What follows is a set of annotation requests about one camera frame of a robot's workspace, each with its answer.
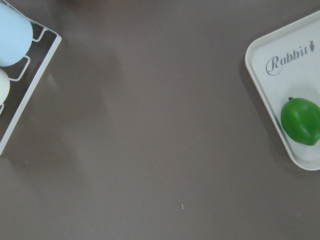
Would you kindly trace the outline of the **beige rabbit serving tray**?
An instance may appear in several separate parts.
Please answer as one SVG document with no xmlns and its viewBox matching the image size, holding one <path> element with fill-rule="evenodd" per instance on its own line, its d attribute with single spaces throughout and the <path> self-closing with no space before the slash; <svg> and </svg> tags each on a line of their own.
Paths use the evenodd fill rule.
<svg viewBox="0 0 320 240">
<path fill-rule="evenodd" d="M 304 170 L 318 171 L 320 145 L 293 141 L 281 125 L 281 109 L 290 97 L 320 103 L 320 13 L 256 39 L 244 60 L 289 158 Z"/>
</svg>

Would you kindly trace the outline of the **green lime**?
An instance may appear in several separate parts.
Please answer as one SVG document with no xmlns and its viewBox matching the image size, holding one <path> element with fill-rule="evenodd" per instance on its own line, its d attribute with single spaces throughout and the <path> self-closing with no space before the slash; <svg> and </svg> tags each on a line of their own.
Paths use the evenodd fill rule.
<svg viewBox="0 0 320 240">
<path fill-rule="evenodd" d="M 314 146 L 320 140 L 320 107 L 310 100 L 289 97 L 280 121 L 286 134 L 299 144 Z"/>
</svg>

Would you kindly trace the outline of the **light blue cup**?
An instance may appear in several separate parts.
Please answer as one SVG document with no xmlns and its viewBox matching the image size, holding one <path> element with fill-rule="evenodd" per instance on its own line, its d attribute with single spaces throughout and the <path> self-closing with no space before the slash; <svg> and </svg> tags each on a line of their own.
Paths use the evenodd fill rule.
<svg viewBox="0 0 320 240">
<path fill-rule="evenodd" d="M 24 15 L 0 4 L 0 65 L 8 67 L 19 62 L 33 41 L 31 22 Z"/>
</svg>

